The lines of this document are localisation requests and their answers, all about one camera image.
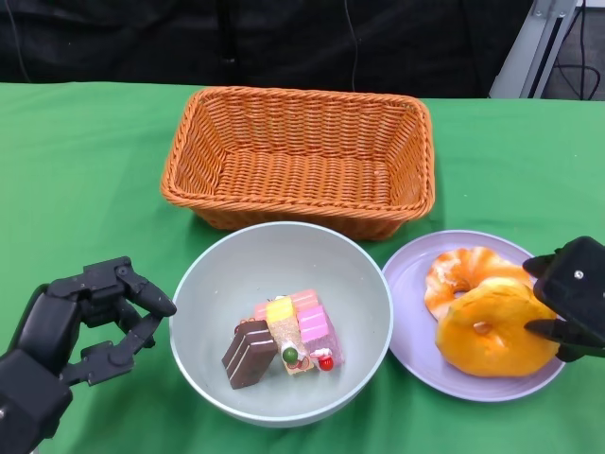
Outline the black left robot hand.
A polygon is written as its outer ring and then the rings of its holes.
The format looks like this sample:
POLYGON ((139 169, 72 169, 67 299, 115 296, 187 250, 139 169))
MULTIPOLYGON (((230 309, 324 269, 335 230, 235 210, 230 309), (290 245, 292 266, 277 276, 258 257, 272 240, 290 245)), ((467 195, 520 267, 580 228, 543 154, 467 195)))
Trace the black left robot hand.
POLYGON ((36 289, 11 341, 67 386, 91 386, 124 375, 134 356, 155 345, 153 334, 177 312, 172 300, 136 273, 127 256, 95 263, 81 274, 36 289), (79 328, 115 323, 125 334, 83 349, 70 363, 79 328))

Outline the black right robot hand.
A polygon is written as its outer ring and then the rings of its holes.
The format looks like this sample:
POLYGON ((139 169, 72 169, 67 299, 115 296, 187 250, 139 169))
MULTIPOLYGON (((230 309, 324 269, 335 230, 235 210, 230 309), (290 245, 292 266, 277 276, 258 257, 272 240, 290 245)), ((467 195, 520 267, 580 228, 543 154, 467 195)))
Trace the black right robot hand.
POLYGON ((604 254, 564 252, 535 256, 523 268, 537 279, 534 295, 556 313, 525 329, 559 345, 557 358, 572 362, 604 356, 604 254))

